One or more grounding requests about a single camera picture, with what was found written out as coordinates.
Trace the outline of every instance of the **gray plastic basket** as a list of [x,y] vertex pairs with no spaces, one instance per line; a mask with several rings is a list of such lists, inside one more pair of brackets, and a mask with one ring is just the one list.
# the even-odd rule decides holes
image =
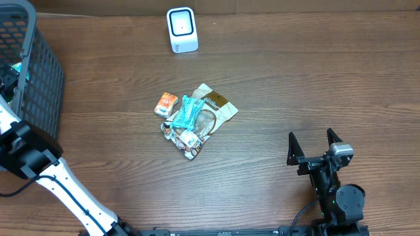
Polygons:
[[22,63],[12,110],[57,139],[64,74],[36,21],[26,0],[0,0],[0,64]]

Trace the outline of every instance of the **wooden table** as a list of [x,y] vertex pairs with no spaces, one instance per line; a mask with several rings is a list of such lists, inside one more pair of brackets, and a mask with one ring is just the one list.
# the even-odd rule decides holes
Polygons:
[[[64,156],[100,202],[139,229],[289,225],[314,190],[286,165],[287,134],[315,156],[332,127],[355,149],[339,177],[367,193],[362,224],[372,235],[419,234],[418,12],[196,20],[199,51],[188,54],[171,52],[162,16],[39,20],[66,74]],[[189,161],[153,108],[163,91],[182,96],[201,83],[240,112]],[[25,183],[0,178],[2,193]],[[313,209],[299,223],[317,217]],[[80,229],[40,186],[0,199],[0,235]]]

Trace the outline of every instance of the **pile of packages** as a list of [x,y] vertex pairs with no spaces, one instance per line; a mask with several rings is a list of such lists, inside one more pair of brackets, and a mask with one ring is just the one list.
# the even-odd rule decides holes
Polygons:
[[178,97],[164,92],[154,111],[167,118],[161,124],[166,139],[190,160],[198,155],[211,135],[238,112],[226,98],[206,84],[200,85],[190,98],[184,95],[181,108],[172,114],[177,102]]

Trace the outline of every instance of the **teal package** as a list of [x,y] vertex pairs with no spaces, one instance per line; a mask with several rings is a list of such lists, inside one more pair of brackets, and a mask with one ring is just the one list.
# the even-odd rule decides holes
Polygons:
[[182,97],[182,105],[179,109],[178,115],[171,123],[172,127],[186,128],[189,131],[194,130],[194,124],[205,101],[197,98],[189,98],[187,95]]

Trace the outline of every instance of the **orange and white packet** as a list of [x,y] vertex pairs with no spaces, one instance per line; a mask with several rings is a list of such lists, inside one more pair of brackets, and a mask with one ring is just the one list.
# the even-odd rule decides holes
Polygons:
[[157,103],[154,111],[156,115],[168,118],[172,114],[173,107],[178,103],[178,97],[168,92],[163,92],[162,97]]

